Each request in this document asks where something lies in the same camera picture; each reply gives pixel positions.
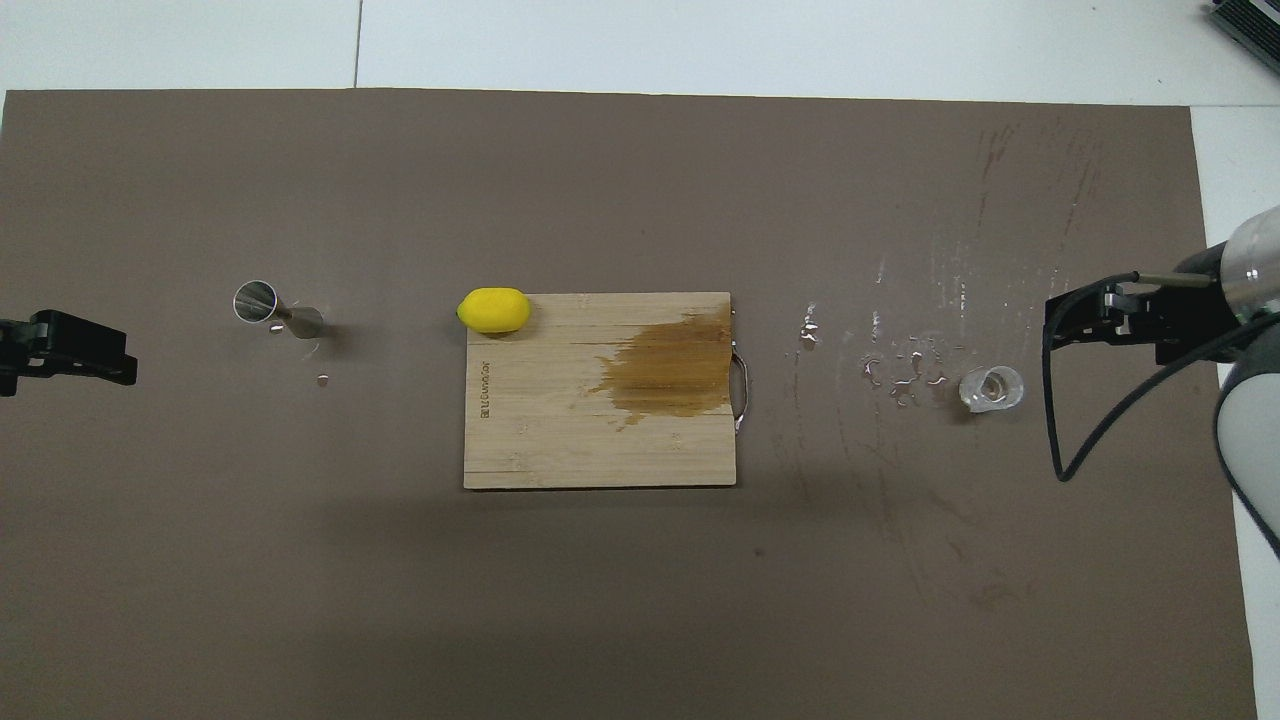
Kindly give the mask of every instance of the white floor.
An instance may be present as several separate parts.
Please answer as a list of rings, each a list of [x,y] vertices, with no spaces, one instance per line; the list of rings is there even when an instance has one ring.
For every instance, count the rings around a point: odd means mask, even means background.
[[[0,90],[472,87],[1190,105],[1216,243],[1280,204],[1280,74],[1211,27],[1206,5],[6,0]],[[1258,716],[1280,720],[1280,561],[1236,510]]]

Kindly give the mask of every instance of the cutting board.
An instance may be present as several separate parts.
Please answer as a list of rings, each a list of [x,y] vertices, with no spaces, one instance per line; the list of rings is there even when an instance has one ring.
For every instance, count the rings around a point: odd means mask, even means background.
[[[727,292],[529,301],[513,333],[467,331],[465,487],[736,482]]]

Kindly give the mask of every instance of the black cable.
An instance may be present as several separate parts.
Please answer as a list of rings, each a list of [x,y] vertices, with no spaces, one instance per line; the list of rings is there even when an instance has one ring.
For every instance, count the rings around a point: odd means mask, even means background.
[[[1071,461],[1064,470],[1062,456],[1057,443],[1057,420],[1053,418],[1053,384],[1052,384],[1052,369],[1050,365],[1050,354],[1053,350],[1053,336],[1055,333],[1057,333],[1057,327],[1061,324],[1062,318],[1066,316],[1066,311],[1078,305],[1089,293],[1110,284],[1117,284],[1121,282],[1137,282],[1137,277],[1138,273],[1128,273],[1124,275],[1112,275],[1110,278],[1103,278],[1096,283],[1087,284],[1076,290],[1071,295],[1069,295],[1065,300],[1062,300],[1061,305],[1059,305],[1053,315],[1044,323],[1044,333],[1041,338],[1042,340],[1041,369],[1043,372],[1043,382],[1044,382],[1044,423],[1048,429],[1048,447],[1050,447],[1050,455],[1053,459],[1053,474],[1057,477],[1060,482],[1065,483],[1070,480],[1073,477],[1075,477],[1075,473],[1076,470],[1080,469],[1080,465],[1084,462],[1084,459],[1089,456],[1089,452],[1093,450],[1093,446],[1096,446],[1098,441],[1102,439],[1102,436],[1106,434],[1108,429],[1111,429],[1111,425],[1114,425],[1115,421],[1119,420],[1120,416],[1125,414],[1125,411],[1133,407],[1135,402],[1142,400],[1142,397],[1148,392],[1151,392],[1156,386],[1165,382],[1179,370],[1189,365],[1193,365],[1199,360],[1206,360],[1216,355],[1217,352],[1222,351],[1224,348],[1230,347],[1231,345],[1235,345],[1236,342],[1245,340],[1249,336],[1257,334],[1265,331],[1266,328],[1275,325],[1276,323],[1280,323],[1280,314],[1256,318],[1235,328],[1229,333],[1219,336],[1217,338],[1201,345],[1199,347],[1189,351],[1187,355],[1183,355],[1174,363],[1170,363],[1169,365],[1165,365],[1164,368],[1157,370],[1153,375],[1139,383],[1138,387],[1133,388],[1133,391],[1129,392],[1129,395],[1126,395],[1120,402],[1116,402],[1115,407],[1112,407],[1102,418],[1102,420],[1097,424],[1097,427],[1094,427],[1093,430],[1089,433],[1089,436],[1084,439],[1084,442],[1080,445],[1080,448],[1075,452],[1075,457],[1071,459]]]
[[[1092,295],[1094,291],[1112,284],[1137,281],[1138,273],[1130,272],[1121,275],[1102,278],[1101,281],[1076,288],[1071,292],[1071,295],[1064,297],[1053,314],[1044,320],[1044,331],[1041,336],[1041,375],[1044,387],[1044,425],[1048,429],[1048,451],[1050,456],[1053,459],[1053,475],[1062,482],[1071,478],[1068,477],[1065,480],[1062,479],[1062,452],[1057,446],[1057,419],[1053,416],[1053,373],[1050,366],[1050,352],[1053,351],[1053,336],[1057,334],[1057,328],[1062,324],[1062,318],[1065,318],[1073,307],[1079,305],[1082,300]]]

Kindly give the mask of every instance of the brown liquid stain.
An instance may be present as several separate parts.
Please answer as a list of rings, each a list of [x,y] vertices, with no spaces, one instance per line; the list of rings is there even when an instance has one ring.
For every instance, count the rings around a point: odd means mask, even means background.
[[[692,418],[717,410],[728,404],[731,341],[728,304],[649,325],[621,343],[616,357],[600,357],[604,380],[591,392],[608,392],[614,407],[631,414],[627,425],[646,415]]]

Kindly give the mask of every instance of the cutting board handle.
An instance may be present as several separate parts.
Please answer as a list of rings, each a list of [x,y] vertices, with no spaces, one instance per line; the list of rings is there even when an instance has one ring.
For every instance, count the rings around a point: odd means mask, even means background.
[[[746,370],[746,360],[744,360],[742,356],[737,354],[737,341],[731,341],[730,345],[733,347],[733,355],[731,356],[731,360],[732,360],[731,369],[732,368],[737,368],[739,373],[741,373],[741,384],[739,387],[742,388],[742,392],[741,392],[741,395],[742,395],[742,409],[733,413],[733,434],[737,434],[742,429],[742,420],[746,419],[746,409],[750,405],[751,375]],[[731,380],[730,382],[730,402],[732,402],[733,401],[733,397],[732,397],[732,395],[733,395],[732,393],[732,389],[733,389],[732,378],[730,378],[730,380]]]

